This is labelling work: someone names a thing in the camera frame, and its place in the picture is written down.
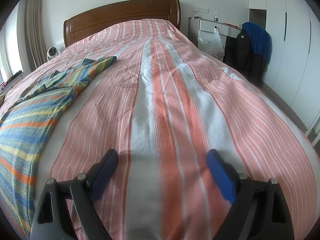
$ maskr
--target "bed sheet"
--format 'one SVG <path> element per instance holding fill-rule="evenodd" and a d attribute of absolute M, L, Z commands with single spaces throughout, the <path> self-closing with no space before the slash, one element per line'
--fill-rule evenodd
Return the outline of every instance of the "bed sheet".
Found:
<path fill-rule="evenodd" d="M 311 144 L 257 88 L 167 21 L 120 23 L 71 45 L 18 83 L 0 116 L 31 82 L 106 56 L 118 61 L 58 121 L 40 159 L 35 202 L 49 177 L 73 179 L 114 148 L 119 167 L 95 204 L 114 239 L 212 239 L 230 208 L 206 167 L 215 148 L 252 179 L 277 178 L 295 239 L 307 235 L 320 214 Z"/>

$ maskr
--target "wooden headboard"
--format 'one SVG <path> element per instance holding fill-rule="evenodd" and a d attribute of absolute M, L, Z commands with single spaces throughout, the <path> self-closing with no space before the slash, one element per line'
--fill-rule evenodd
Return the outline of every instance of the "wooden headboard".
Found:
<path fill-rule="evenodd" d="M 66 20 L 63 38 L 66 47 L 120 22 L 146 18 L 170 21 L 180 29 L 179 0 L 129 0 L 104 5 Z"/>

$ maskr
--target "sheer white curtain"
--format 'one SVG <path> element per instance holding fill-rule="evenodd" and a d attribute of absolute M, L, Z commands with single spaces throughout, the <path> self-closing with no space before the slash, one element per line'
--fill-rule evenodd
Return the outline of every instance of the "sheer white curtain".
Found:
<path fill-rule="evenodd" d="M 5 25 L 0 31 L 0 71 L 4 82 L 7 82 L 12 77 L 9 61 L 7 58 L 7 51 L 5 47 Z"/>
<path fill-rule="evenodd" d="M 38 68 L 47 62 L 47 49 L 41 24 L 41 0 L 28 0 L 26 21 L 32 56 Z"/>

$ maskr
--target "water bottle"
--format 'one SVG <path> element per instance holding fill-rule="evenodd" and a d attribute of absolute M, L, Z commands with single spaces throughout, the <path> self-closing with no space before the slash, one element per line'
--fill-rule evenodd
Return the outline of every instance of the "water bottle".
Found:
<path fill-rule="evenodd" d="M 216 15 L 214 16 L 214 21 L 218 22 L 218 20 L 219 20 L 218 13 L 216 12 Z"/>

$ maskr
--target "plastic bag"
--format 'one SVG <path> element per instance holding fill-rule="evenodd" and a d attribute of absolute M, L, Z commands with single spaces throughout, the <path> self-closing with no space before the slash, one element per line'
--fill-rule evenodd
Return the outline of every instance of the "plastic bag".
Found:
<path fill-rule="evenodd" d="M 203 52 L 222 61 L 224 57 L 224 48 L 220 39 L 218 29 L 215 29 L 213 36 L 206 39 L 198 38 L 198 47 Z"/>

